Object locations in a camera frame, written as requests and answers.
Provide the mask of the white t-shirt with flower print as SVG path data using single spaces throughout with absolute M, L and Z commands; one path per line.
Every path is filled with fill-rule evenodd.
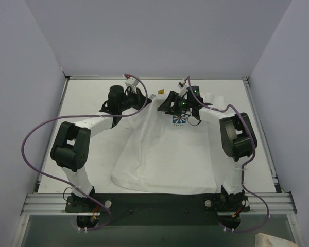
M 209 125 L 159 112 L 168 94 L 156 95 L 145 109 L 128 117 L 132 126 L 111 173 L 117 186 L 153 193 L 217 192 L 212 169 Z

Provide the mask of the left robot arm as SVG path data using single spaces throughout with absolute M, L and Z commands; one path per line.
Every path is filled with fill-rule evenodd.
M 90 183 L 85 164 L 88 159 L 90 140 L 102 131 L 114 128 L 128 109 L 140 110 L 152 102 L 135 86 L 123 89 L 120 85 L 110 87 L 108 99 L 95 117 L 83 121 L 63 122 L 58 130 L 50 157 L 64 171 L 72 186 L 72 198 L 82 211 L 95 207 L 94 186 Z

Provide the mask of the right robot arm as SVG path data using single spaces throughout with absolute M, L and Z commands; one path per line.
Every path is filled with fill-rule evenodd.
M 182 86 L 179 93 L 170 91 L 157 110 L 168 115 L 181 116 L 190 113 L 200 123 L 218 129 L 219 148 L 232 160 L 232 167 L 225 175 L 221 193 L 229 196 L 245 192 L 245 168 L 255 156 L 258 142 L 247 113 L 239 112 L 229 104 L 224 109 L 206 102 L 198 86 Z

